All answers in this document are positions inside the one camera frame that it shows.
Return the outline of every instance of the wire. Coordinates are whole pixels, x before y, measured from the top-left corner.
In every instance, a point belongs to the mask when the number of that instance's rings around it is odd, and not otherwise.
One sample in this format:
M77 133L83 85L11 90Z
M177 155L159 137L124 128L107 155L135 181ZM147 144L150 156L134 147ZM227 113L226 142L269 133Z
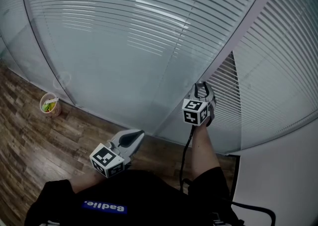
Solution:
M188 180L188 179L182 179L182 173L183 173L183 167L184 167L184 161L185 161L185 154L186 154L186 152L187 152L188 146L189 146L190 141L191 141L191 139L192 139L194 130L195 130L195 125L192 125L188 142L187 142L187 144L185 145L185 147L184 147L184 149L183 149L183 154L182 154L182 163L181 163L181 169L180 169L180 174L179 174L180 192L182 192L182 193L183 193L183 182Z
M190 136L189 136L189 139L188 139L188 142L187 144L185 145L184 149L183 149L183 154L182 154L182 163L181 163L181 169L180 169L180 174L179 174L179 181L180 181L180 192L183 193L183 183L186 182L187 184L191 184L192 181L190 181L189 179L185 178L185 179L182 179L182 173L183 173L183 167L184 167L184 161L185 161L185 154L187 152L187 149L189 147L189 144L191 142L191 139L192 139L192 136L193 136L193 133L194 133L194 130L195 130L195 126L192 125L192 128L191 128L191 132L190 132ZM276 215L273 211L271 211L270 209L267 209L267 208L261 208L261 207L256 207L256 206L251 206L251 205L245 205L245 204L241 204L241 203L237 203L237 202L234 202L234 201L230 201L230 200L227 200L227 199L224 199L224 198L221 198L221 197L215 197L216 199L220 199L222 201L225 201L227 203L230 203L232 205L235 205L235 206L238 206L238 207L241 207L241 208L245 208L245 209L250 209L250 210L255 210L255 211L260 211L260 212L263 212L263 213L266 213L270 216L270 218L272 219L272 223L271 223L271 226L275 226L275 222L276 222Z

